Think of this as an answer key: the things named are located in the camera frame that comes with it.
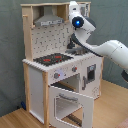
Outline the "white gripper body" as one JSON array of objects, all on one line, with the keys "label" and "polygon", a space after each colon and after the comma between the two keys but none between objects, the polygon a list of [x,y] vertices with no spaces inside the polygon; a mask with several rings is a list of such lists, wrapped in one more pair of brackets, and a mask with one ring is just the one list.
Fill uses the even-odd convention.
[{"label": "white gripper body", "polygon": [[80,6],[76,1],[71,1],[69,4],[69,16],[76,17],[81,14]]}]

